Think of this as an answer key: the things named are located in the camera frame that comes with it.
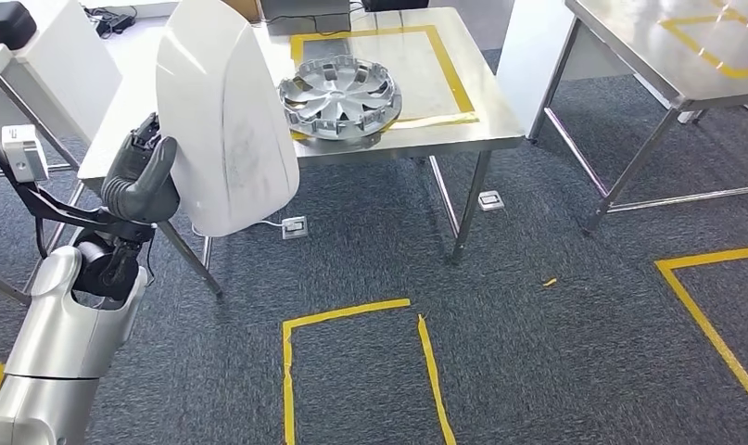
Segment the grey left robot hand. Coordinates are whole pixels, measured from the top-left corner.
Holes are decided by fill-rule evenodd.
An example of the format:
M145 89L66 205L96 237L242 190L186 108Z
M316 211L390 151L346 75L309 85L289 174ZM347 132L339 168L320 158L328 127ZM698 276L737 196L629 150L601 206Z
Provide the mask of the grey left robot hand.
M139 223L169 220L180 205L171 177L177 151L176 139L160 134L155 112L130 130L101 187L101 199L108 211Z

